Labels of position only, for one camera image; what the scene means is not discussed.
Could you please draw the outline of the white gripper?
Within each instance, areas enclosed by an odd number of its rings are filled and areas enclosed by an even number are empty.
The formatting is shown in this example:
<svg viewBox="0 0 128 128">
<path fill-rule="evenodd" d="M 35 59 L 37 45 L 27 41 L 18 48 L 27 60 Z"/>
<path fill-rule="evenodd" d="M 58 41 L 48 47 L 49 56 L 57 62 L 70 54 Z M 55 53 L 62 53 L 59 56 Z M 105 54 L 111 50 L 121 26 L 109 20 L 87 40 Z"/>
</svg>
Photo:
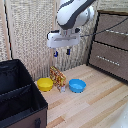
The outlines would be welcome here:
<svg viewBox="0 0 128 128">
<path fill-rule="evenodd" d="M 73 33 L 71 35 L 62 35 L 59 30 L 51 31 L 47 34 L 47 46 L 49 48 L 59 48 L 77 45 L 80 42 L 80 35 Z M 71 54 L 71 49 L 67 49 L 67 55 Z M 58 51 L 54 49 L 54 57 L 58 57 Z"/>
</svg>

